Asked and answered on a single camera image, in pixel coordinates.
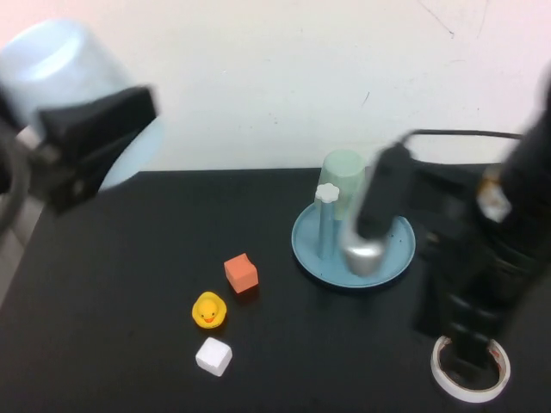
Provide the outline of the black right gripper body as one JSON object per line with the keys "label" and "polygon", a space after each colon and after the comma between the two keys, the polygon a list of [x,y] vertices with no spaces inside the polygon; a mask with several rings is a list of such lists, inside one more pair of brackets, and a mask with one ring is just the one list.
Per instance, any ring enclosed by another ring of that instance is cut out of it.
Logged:
{"label": "black right gripper body", "polygon": [[427,336],[465,322],[497,338],[517,296],[516,270],[482,225],[475,205],[479,175],[446,167],[416,171],[411,211],[426,230],[420,258],[424,290],[414,316]]}

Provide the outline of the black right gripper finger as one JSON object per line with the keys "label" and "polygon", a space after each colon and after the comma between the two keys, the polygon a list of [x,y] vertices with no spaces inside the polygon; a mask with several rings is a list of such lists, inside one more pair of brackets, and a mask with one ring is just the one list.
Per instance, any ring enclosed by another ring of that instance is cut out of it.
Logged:
{"label": "black right gripper finger", "polygon": [[495,375],[496,363],[490,352],[490,341],[459,339],[451,342],[451,371],[463,378]]}
{"label": "black right gripper finger", "polygon": [[446,328],[446,336],[455,344],[486,344],[486,335],[475,326],[465,322],[450,322]]}

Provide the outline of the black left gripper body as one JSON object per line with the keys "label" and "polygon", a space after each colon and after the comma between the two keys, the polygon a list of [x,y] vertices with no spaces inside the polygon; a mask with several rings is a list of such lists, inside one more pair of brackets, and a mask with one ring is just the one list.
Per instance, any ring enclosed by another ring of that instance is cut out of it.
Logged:
{"label": "black left gripper body", "polygon": [[40,145],[29,152],[29,193],[57,214],[95,197],[99,190],[86,190],[84,184],[84,159],[88,155],[70,160],[54,145]]}

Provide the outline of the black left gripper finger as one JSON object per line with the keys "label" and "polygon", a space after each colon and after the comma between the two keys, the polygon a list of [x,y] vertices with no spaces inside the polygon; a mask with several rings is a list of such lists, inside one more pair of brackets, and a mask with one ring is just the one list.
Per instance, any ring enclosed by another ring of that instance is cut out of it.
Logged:
{"label": "black left gripper finger", "polygon": [[136,175],[150,159],[150,133],[129,133],[84,159],[86,190],[104,190]]}

